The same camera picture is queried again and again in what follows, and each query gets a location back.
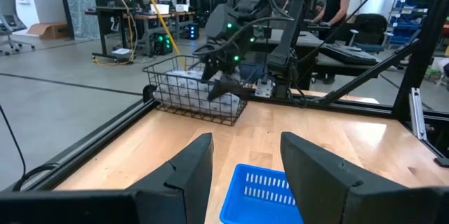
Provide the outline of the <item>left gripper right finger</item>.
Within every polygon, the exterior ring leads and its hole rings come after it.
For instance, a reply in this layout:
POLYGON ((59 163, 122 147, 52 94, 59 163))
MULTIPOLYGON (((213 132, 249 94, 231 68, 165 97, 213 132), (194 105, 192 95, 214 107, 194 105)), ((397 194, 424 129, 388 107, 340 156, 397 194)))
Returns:
POLYGON ((435 191, 409 188, 291 132, 281 134, 287 181, 305 223, 434 223, 435 191))

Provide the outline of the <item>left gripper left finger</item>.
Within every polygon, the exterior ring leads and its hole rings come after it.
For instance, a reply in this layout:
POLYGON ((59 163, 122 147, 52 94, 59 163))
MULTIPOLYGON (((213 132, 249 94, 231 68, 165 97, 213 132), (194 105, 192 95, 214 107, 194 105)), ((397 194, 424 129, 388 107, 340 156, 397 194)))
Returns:
POLYGON ((213 176, 213 134, 203 133, 128 187, 140 223, 203 223, 213 176))

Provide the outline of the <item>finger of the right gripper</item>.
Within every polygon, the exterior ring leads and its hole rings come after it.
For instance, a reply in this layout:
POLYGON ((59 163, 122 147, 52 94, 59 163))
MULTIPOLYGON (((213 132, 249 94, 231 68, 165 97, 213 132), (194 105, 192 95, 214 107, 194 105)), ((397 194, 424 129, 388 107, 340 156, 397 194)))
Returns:
POLYGON ((213 82, 212 90, 209 91, 207 100, 212 101, 216 98, 221 97, 222 95, 224 95, 226 93, 247 96, 252 93, 252 89, 243 87, 235 79, 230 79, 230 78, 226 78, 226 77, 223 79, 219 79, 219 80, 216 79, 213 82))

